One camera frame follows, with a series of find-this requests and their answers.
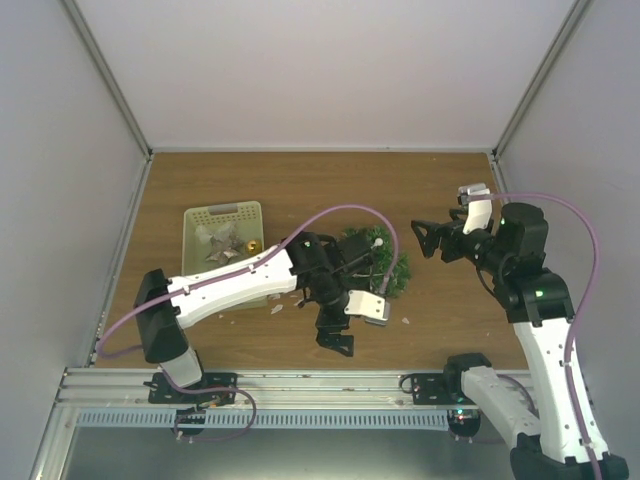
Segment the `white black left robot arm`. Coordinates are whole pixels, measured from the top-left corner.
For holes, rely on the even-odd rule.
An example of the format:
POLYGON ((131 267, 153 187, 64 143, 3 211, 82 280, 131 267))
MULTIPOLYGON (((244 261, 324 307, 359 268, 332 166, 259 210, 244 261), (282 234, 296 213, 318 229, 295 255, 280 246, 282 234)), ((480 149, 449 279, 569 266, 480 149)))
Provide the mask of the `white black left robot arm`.
POLYGON ((144 357, 169 376, 181 402, 196 403, 205 395, 206 380, 185 329, 219 311, 295 290, 319 306, 317 343, 352 356, 353 339, 345 332, 351 318, 387 320, 383 298, 346 283, 371 263, 371 247, 362 235, 338 241, 301 232, 290 243, 201 275, 168 279, 162 270, 153 270, 144 276, 134 302, 144 357))

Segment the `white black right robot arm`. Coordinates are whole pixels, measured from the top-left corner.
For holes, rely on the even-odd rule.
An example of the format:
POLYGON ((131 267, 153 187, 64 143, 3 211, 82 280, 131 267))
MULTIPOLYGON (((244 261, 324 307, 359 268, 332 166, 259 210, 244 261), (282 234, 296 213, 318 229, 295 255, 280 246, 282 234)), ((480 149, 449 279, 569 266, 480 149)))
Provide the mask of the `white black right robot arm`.
POLYGON ((414 220, 426 258, 469 260, 492 278, 527 360, 537 410, 504 387, 485 356, 448 359, 442 382, 451 403, 477 405, 510 448, 517 479, 627 479, 626 460, 610 452, 589 405, 570 329, 577 322, 566 282, 545 267, 548 223, 543 211, 511 202, 492 228, 491 205, 478 201, 453 210, 447 223, 414 220))

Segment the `small green christmas tree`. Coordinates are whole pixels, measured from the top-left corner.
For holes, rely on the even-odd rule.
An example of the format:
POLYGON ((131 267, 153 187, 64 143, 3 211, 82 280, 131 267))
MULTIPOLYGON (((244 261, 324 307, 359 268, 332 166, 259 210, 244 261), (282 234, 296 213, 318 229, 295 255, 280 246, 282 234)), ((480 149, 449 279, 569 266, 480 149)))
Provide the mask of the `small green christmas tree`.
MULTIPOLYGON (((372 245, 373 263, 363 271, 346 278, 346 284, 352 289, 367 290, 378 294, 384 274, 393 260, 394 248, 391 234, 386 227, 381 225, 363 228, 350 227, 342 232, 341 238, 346 239, 357 233, 363 233, 367 241, 372 245)), ((385 296, 387 298, 398 298, 407 289, 410 279, 409 256, 406 252, 401 251, 398 254, 393 273, 387 284, 385 296)))

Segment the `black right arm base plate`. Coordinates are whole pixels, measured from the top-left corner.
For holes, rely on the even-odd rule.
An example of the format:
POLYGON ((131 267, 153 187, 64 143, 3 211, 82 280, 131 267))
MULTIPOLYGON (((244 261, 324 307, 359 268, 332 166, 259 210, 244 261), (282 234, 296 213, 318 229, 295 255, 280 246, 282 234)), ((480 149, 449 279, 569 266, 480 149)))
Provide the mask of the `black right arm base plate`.
POLYGON ((449 405, 467 407, 473 402, 460 393, 451 393, 442 373, 411 373, 401 375, 398 387, 411 396, 412 403, 419 406, 449 405))

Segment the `silver mesh ribbon bow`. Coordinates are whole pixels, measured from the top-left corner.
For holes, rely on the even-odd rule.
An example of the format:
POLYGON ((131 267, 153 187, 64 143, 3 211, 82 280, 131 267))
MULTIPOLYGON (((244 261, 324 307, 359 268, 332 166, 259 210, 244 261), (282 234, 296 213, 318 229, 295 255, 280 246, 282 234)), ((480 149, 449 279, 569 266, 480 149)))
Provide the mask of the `silver mesh ribbon bow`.
POLYGON ((237 239, 237 229, 233 222, 213 226, 198 225, 194 231, 201 244, 233 243, 237 239))

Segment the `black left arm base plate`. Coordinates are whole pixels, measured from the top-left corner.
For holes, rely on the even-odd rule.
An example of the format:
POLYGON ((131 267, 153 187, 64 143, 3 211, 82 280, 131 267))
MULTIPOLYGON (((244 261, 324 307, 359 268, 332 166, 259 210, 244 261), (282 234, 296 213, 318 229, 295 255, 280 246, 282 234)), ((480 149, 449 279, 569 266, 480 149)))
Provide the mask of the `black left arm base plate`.
POLYGON ((238 375, 232 372, 205 372, 194 385, 184 387, 185 392, 172 387, 163 373, 155 373, 143 383, 149 389, 151 404, 227 405, 235 401, 235 393, 228 388, 237 387, 238 375))

